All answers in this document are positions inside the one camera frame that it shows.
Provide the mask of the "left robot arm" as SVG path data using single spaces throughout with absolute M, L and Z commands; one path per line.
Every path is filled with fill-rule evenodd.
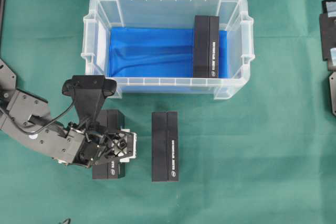
M 47 100 L 16 86 L 16 75 L 1 61 L 1 131 L 21 145 L 64 165 L 85 168 L 136 157 L 136 133 L 109 129 L 98 122 L 105 99 L 115 93 L 116 81 L 105 76 L 73 76 L 62 86 L 71 97 L 63 117 L 75 108 L 79 122 L 63 126 L 51 118 Z

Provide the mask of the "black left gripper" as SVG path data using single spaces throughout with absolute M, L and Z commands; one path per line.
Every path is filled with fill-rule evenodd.
M 67 127 L 54 122 L 51 129 L 59 136 L 64 136 L 68 144 L 74 141 L 70 136 L 71 132 L 76 132 L 83 137 L 80 146 L 75 150 L 73 161 L 56 159 L 60 164 L 91 168 L 110 161 L 127 163 L 130 159 L 136 158 L 137 134 L 129 129 L 110 131 L 99 122 L 82 125 L 70 122 Z

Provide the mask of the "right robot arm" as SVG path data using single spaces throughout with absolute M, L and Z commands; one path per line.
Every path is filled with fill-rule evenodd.
M 322 1 L 319 16 L 322 59 L 329 71 L 335 71 L 335 0 Z

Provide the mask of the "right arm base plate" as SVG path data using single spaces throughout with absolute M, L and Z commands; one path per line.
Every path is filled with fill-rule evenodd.
M 336 72 L 334 71 L 329 76 L 330 99 L 332 114 L 336 116 Z

